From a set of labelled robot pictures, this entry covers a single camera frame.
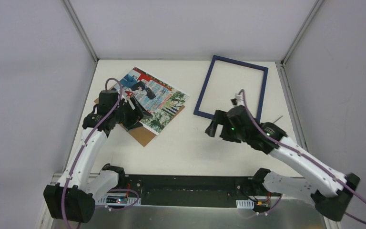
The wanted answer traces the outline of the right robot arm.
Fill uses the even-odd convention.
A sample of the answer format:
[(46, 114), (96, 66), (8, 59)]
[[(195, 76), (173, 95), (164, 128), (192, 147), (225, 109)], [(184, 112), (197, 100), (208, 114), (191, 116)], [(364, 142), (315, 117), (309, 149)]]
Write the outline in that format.
[(243, 105), (235, 106), (228, 112), (216, 110), (205, 133), (214, 137), (218, 125), (223, 127), (220, 134), (223, 140), (247, 143), (251, 148), (284, 162), (305, 178), (301, 181), (260, 168), (251, 183), (255, 194), (285, 194), (314, 206), (330, 220), (342, 220), (360, 177), (354, 173), (336, 171), (317, 160), (277, 125), (252, 121)]

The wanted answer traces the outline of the blue wooden picture frame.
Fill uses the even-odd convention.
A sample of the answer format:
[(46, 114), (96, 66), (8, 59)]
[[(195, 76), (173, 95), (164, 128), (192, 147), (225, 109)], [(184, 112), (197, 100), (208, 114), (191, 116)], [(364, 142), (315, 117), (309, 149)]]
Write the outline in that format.
[(264, 66), (260, 66), (260, 65), (256, 65), (256, 64), (252, 64), (252, 63), (248, 63), (248, 62), (243, 62), (243, 61), (239, 61), (239, 60), (234, 60), (234, 59), (230, 59), (230, 58), (226, 58), (226, 57), (222, 57), (219, 55), (214, 55), (212, 57), (209, 69), (207, 71), (204, 83), (202, 85), (202, 89), (200, 91), (200, 95), (197, 99), (193, 114), (199, 117), (203, 117), (206, 119), (213, 119), (213, 114), (209, 114), (203, 111), (200, 111), (200, 105), (202, 103), (203, 100), (203, 96), (205, 94), (208, 82), (210, 80), (211, 77), (211, 73), (212, 70), (214, 68), (214, 64), (216, 61), (222, 61), (222, 62), (226, 62), (226, 63), (230, 63), (230, 64), (234, 64), (234, 65), (239, 65), (239, 66), (243, 66), (243, 67), (247, 67), (247, 68), (251, 68), (251, 69), (255, 69), (255, 70), (259, 70), (263, 72), (263, 78), (262, 78), (262, 83), (260, 86), (260, 93), (259, 93), (259, 99), (258, 99), (258, 106), (257, 106), (257, 113), (256, 116), (254, 116), (254, 118), (258, 121), (261, 120), (262, 117), (262, 110), (263, 110), (263, 104), (264, 104), (264, 95), (265, 95), (265, 90), (266, 90), (266, 85), (267, 85), (267, 77), (268, 77), (268, 71), (269, 69), (267, 67)]

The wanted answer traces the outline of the colourful photo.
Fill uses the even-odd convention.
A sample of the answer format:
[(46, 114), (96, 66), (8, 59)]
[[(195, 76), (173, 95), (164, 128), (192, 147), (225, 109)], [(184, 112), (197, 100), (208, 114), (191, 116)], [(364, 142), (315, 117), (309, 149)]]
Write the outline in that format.
[(140, 123), (156, 135), (171, 122), (189, 98), (189, 94), (138, 67), (130, 70), (119, 82), (123, 95), (135, 98), (152, 115)]

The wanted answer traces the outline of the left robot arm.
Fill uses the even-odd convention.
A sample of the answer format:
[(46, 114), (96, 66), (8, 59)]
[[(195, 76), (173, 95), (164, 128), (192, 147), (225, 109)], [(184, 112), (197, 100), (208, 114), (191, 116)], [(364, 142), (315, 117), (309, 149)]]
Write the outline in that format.
[(125, 171), (107, 163), (92, 181), (89, 176), (98, 153), (111, 130), (121, 125), (126, 130), (140, 126), (143, 119), (152, 118), (135, 97), (124, 99), (115, 90), (102, 90), (94, 110), (83, 120), (76, 153), (54, 185), (47, 185), (43, 196), (54, 219), (87, 223), (92, 218), (96, 202), (108, 191), (127, 192)]

